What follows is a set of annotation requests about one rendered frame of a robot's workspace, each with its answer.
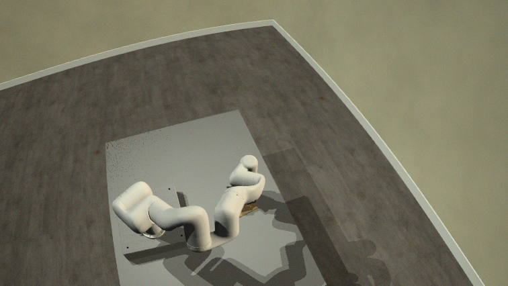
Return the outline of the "tan mottled mat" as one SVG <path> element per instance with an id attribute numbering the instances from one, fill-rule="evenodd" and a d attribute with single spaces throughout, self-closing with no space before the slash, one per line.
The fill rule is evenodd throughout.
<path id="1" fill-rule="evenodd" d="M 243 206 L 242 212 L 241 212 L 239 217 L 241 217 L 241 216 L 243 216 L 243 215 L 245 215 L 245 214 L 247 214 L 247 213 L 257 209 L 257 208 L 259 208 L 259 207 L 258 207 L 258 205 L 256 203 L 252 203 L 252 204 L 248 204 L 248 205 L 246 204 L 246 205 Z"/>

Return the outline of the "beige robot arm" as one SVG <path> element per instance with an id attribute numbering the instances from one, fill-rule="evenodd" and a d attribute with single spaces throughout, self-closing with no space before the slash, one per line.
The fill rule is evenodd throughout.
<path id="1" fill-rule="evenodd" d="M 196 205 L 173 208 L 153 195 L 151 188 L 142 181 L 117 197 L 112 208 L 132 231 L 143 233 L 147 238 L 158 238 L 165 231 L 183 226 L 187 247 L 193 252 L 205 252 L 238 236 L 243 206 L 256 201 L 265 186 L 265 177 L 257 173 L 257 166 L 254 156 L 245 155 L 230 174 L 232 186 L 224 189 L 214 209 L 215 230 L 210 231 L 204 208 Z"/>

